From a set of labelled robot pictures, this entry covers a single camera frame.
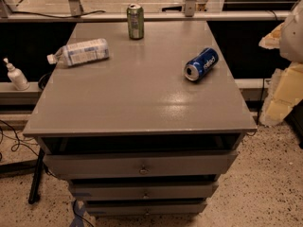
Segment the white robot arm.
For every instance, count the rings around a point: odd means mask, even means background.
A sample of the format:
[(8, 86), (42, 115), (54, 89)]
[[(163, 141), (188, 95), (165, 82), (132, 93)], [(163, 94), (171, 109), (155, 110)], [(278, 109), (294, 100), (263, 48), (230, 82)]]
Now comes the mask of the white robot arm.
[(278, 49), (279, 55), (291, 63), (284, 70), (275, 70), (261, 108), (260, 123), (275, 126), (303, 99), (303, 0), (299, 0), (285, 21), (258, 45)]

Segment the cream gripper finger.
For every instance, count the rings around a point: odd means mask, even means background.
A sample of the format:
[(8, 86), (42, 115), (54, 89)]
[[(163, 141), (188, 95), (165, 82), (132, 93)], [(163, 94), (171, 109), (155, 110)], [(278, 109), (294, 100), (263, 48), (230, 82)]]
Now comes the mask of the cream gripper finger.
[(260, 123), (265, 126), (281, 123), (302, 99), (303, 64), (292, 62), (284, 70), (276, 69), (261, 109)]
[(276, 26), (270, 33), (268, 33), (265, 37), (261, 38), (258, 45), (265, 49), (279, 49), (279, 41), (282, 27), (283, 23)]

